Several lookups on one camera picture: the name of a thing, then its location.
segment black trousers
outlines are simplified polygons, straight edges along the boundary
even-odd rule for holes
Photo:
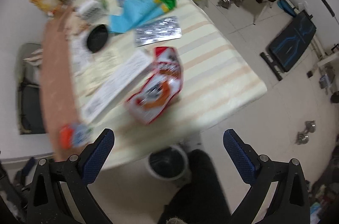
[[[209,156],[196,149],[188,154],[192,181],[165,206],[158,224],[173,217],[187,224],[225,224],[231,214]]]

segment tiled floor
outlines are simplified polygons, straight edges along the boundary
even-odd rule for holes
[[[262,98],[201,134],[204,149],[213,159],[230,209],[234,211],[249,186],[242,182],[222,145],[224,130],[233,128],[258,154],[267,154],[272,160],[299,159],[305,178],[314,182],[326,167],[335,145],[338,110],[320,89],[320,75],[316,73],[311,79],[306,76],[316,61],[311,49],[306,50],[281,82],[259,56],[291,20],[276,3],[253,25],[253,13],[259,13],[262,7],[255,0],[245,0],[243,7],[232,5],[228,10],[216,7],[218,0],[209,1],[205,12],[268,89]],[[296,134],[304,129],[307,120],[316,120],[317,130],[310,136],[309,143],[296,145]],[[163,206],[177,190],[171,183],[152,178],[144,163],[140,160],[102,171],[95,183],[89,186],[114,224],[156,223]],[[275,186],[272,185],[256,220],[265,214]],[[66,196],[70,197],[67,186],[64,184],[63,187]],[[81,221],[79,213],[75,213],[75,217]]]

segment striped tablecloth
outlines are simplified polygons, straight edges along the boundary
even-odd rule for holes
[[[75,4],[79,5],[82,1],[76,0]],[[116,0],[108,2],[111,13],[116,12]],[[138,123],[124,107],[129,94],[110,105],[105,114],[92,124],[93,141],[104,128],[114,131],[115,145],[104,168],[140,159],[193,133],[202,132],[267,91],[264,82],[191,0],[178,0],[177,8],[165,16],[173,15],[179,18],[182,37],[147,45],[144,49],[150,52],[155,46],[178,49],[184,70],[179,98],[147,126]],[[127,60],[137,49],[134,32],[112,37],[106,49],[118,53],[121,61]],[[73,78],[78,109],[90,98],[84,95],[82,81],[81,77]]]

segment snack bag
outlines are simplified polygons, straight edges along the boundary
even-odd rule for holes
[[[138,93],[127,101],[126,107],[140,122],[149,124],[165,109],[182,89],[183,77],[177,51],[173,47],[156,47],[154,74]]]

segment light blue package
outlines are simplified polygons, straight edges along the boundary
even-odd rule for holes
[[[154,0],[126,0],[123,14],[110,16],[110,31],[125,33],[128,30],[143,25],[145,22],[164,14],[161,3]]]

